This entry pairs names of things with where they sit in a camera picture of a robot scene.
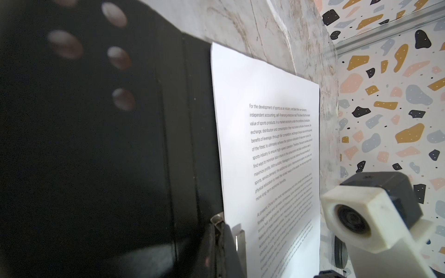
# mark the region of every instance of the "metal binder clip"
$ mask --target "metal binder clip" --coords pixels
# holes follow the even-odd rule
[[[218,229],[221,233],[225,225],[224,222],[224,212],[220,212],[214,215],[210,222]],[[244,230],[240,230],[234,237],[236,253],[238,254],[241,267],[243,269],[244,277],[247,277],[247,259],[246,259],[246,234]]]

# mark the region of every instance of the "patterned wall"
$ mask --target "patterned wall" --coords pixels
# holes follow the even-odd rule
[[[422,256],[445,273],[445,19],[338,61],[342,180],[408,175],[424,218],[437,224]]]
[[[314,0],[334,44],[443,0]]]

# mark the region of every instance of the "black shape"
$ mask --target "black shape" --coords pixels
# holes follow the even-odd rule
[[[334,260],[335,266],[341,269],[346,267],[348,262],[348,250],[346,249],[346,243],[341,241],[338,237],[334,239]]]
[[[410,229],[423,215],[408,177],[398,171],[362,172],[352,175],[340,185],[378,187],[386,191],[394,207]]]
[[[392,167],[394,170],[402,170],[402,167],[399,165],[399,163],[393,164]]]
[[[431,268],[431,270],[433,271],[434,275],[435,275],[437,278],[445,278],[445,274],[443,274],[443,273],[441,273],[441,272],[439,272],[439,271],[437,271],[437,270],[434,270],[432,267],[430,267],[430,268]]]
[[[432,160],[436,161],[439,158],[439,154],[440,154],[440,151],[434,149],[428,155]]]
[[[420,110],[411,110],[408,115],[411,115],[411,117],[414,118],[423,118],[423,115],[425,115],[425,111],[420,111]]]
[[[366,164],[366,161],[364,161],[364,160],[362,162],[359,162],[357,164],[357,171],[356,171],[356,173],[363,172],[363,168],[364,168],[365,164]]]
[[[360,106],[357,106],[354,112],[352,112],[352,114],[356,118],[359,118],[369,113],[371,113],[371,110],[369,110],[369,108],[361,108]]]
[[[314,276],[314,278],[330,278],[330,277],[345,278],[343,275],[333,270],[322,270],[318,273],[317,276]]]
[[[25,2],[2,32],[10,43],[1,53],[0,117],[8,136],[1,142],[0,203],[8,210],[1,213],[0,246],[11,275],[115,277],[131,269],[147,277],[185,276],[198,259],[193,238],[223,210],[211,44],[182,34],[136,0],[113,1],[138,19],[122,34],[103,18],[85,17],[98,12],[92,2],[79,2],[80,12],[69,16],[52,16],[53,1]],[[90,59],[85,52],[75,65],[54,55],[45,39],[27,43],[58,24],[93,52],[102,40],[118,40],[147,62],[124,76],[105,55]],[[114,107],[117,86],[132,90],[135,111]],[[220,238],[221,248],[230,240]],[[155,251],[160,244],[177,252]]]
[[[376,68],[370,68],[366,71],[366,73],[368,74],[368,77],[371,78],[376,73]]]
[[[338,35],[339,35],[340,33],[341,33],[340,31],[334,31],[334,32],[332,32],[332,34],[331,34],[331,40],[336,40],[336,39],[338,39]]]
[[[416,39],[416,49],[429,48],[431,46],[431,41],[429,40],[426,33],[422,30],[417,30],[414,34],[414,38]]]
[[[369,233],[369,224],[355,209],[347,205],[340,205],[337,216],[341,224],[356,234]]]
[[[324,25],[328,26],[339,18],[340,17],[334,10],[329,10],[323,14],[323,23]]]
[[[423,204],[423,201],[425,199],[425,191],[426,191],[426,185],[424,184],[418,184],[414,185],[414,194],[416,195],[417,201],[421,204]]]

